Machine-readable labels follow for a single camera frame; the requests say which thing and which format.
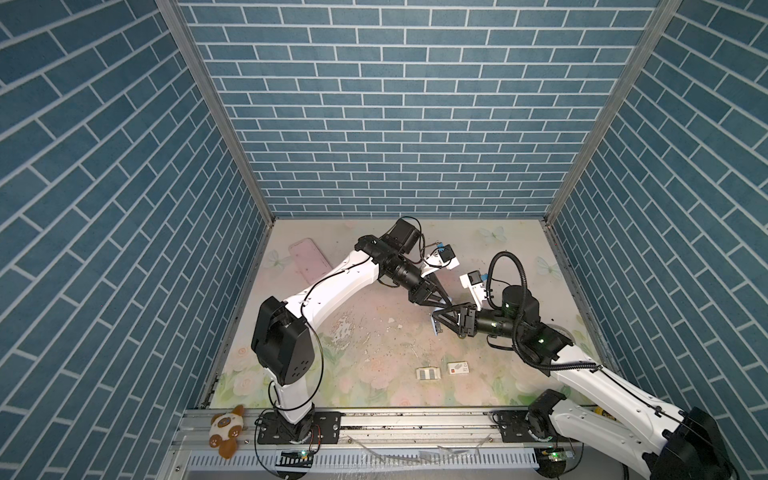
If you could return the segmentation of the white staple box sleeve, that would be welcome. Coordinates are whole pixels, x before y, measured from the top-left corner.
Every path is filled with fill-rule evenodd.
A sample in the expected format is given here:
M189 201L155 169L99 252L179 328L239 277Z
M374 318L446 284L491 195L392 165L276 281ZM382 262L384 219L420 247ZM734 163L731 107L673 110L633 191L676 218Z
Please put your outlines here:
M450 375L466 375L470 373L467 361L448 362L447 371Z

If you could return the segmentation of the staple box tray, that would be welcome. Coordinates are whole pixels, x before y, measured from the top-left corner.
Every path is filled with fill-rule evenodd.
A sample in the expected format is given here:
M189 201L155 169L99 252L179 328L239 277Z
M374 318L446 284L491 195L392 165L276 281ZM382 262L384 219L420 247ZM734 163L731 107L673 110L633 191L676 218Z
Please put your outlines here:
M440 380L441 371L438 367L420 367L416 369L416 378L420 381Z

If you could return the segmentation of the light blue stapler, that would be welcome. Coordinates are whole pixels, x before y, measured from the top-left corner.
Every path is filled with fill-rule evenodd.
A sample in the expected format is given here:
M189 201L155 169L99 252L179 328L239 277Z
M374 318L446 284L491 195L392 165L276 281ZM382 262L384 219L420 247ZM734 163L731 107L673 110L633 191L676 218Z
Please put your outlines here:
M431 322L434 334L439 335L442 332L441 324L434 317L431 317Z

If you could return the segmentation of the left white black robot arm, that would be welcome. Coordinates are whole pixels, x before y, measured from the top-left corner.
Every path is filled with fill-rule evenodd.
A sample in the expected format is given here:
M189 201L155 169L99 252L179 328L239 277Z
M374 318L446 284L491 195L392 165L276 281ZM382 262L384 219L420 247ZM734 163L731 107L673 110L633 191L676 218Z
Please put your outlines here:
M459 261L452 247L439 243L424 254L421 224L413 217L398 219L380 236L361 236L351 253L329 273L284 300L273 296L260 305L251 350L270 378L268 399L282 425L300 438L312 425L316 389L305 375L316 354L322 354L317 328L360 290L386 277L408 294L408 301L427 307L448 307L450 297L436 272Z

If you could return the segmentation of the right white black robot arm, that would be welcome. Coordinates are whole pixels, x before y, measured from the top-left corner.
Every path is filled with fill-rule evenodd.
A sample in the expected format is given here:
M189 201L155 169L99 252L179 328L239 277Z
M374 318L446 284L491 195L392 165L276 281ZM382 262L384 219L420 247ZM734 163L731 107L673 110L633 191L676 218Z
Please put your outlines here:
M457 336L508 338L510 351L553 380L593 401L596 413L547 390L528 407L529 433L540 442L577 440L624 464L645 479L737 479L714 418L693 407L683 410L645 392L591 358L566 333L542 321L539 301L530 292L521 261L502 251L520 276L517 285L492 299L494 277L472 271L461 278L473 299L445 304L432 318Z

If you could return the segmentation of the brown white plush toy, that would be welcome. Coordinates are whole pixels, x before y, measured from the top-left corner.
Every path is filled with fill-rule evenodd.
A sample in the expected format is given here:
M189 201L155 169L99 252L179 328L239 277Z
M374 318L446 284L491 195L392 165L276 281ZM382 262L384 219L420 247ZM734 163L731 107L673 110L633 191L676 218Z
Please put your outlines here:
M208 444L224 459L231 459L238 450L238 438L244 429L244 413L244 406L237 405L229 412L216 414L211 420Z

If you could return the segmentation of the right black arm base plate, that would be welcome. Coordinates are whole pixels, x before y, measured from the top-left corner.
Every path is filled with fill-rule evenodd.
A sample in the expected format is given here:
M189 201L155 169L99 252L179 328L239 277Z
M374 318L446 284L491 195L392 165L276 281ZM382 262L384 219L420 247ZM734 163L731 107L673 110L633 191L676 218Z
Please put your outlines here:
M493 410L489 416L503 443L539 442L531 433L529 412L523 409Z

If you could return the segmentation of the aluminium front rail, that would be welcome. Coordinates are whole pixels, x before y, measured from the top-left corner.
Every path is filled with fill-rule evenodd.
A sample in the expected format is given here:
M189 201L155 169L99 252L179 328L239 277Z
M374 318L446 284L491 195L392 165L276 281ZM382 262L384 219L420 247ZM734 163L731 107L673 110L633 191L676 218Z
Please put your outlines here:
M296 473L271 471L188 472L188 458L195 453L215 453L208 444L212 410L188 410L163 460L161 479L645 479L624 464L577 440L558 437L552 441L503 443L490 412L522 407L479 408L372 408L320 409L342 413L337 444L307 443L260 445L257 419L262 411L245 412L244 430L238 438L239 452L287 450L291 458L311 461L323 450L341 448L459 449L532 448L536 469L417 470L364 473Z

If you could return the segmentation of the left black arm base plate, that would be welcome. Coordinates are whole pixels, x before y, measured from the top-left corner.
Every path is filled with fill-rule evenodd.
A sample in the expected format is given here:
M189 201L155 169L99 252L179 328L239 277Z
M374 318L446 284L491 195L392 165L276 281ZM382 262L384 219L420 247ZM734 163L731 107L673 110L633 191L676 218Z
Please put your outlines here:
M309 437L320 445L337 444L341 430L342 413L339 411L311 410L292 424L280 412L265 410L259 416L259 433L257 441L260 445L288 445L307 443Z

